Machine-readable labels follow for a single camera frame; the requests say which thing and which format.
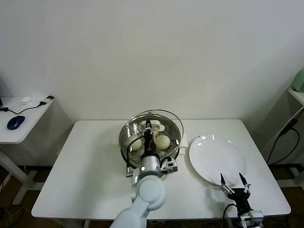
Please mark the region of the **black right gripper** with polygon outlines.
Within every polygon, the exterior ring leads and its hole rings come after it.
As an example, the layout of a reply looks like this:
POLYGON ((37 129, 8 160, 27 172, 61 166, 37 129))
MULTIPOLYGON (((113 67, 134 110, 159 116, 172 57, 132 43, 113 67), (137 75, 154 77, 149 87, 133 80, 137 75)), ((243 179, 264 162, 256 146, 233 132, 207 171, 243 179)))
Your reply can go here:
POLYGON ((250 197, 251 184, 247 182, 246 178, 241 173, 239 173, 239 176, 244 188, 231 189, 226 184, 225 179, 221 173, 220 174, 221 189, 226 195, 228 195, 228 198, 230 200, 233 200, 235 202, 238 213, 248 213, 249 211, 252 210, 248 202, 248 199, 250 197))

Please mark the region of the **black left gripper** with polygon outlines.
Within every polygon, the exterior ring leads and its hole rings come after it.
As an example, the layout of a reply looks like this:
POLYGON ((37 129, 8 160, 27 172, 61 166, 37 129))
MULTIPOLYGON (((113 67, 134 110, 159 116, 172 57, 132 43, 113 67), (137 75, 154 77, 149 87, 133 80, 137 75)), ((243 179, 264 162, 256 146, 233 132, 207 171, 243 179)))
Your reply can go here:
POLYGON ((142 137, 144 138, 144 152, 142 158, 148 156, 157 157, 156 143, 152 133, 152 124, 150 120, 147 120, 145 123, 145 130, 142 133, 142 137))

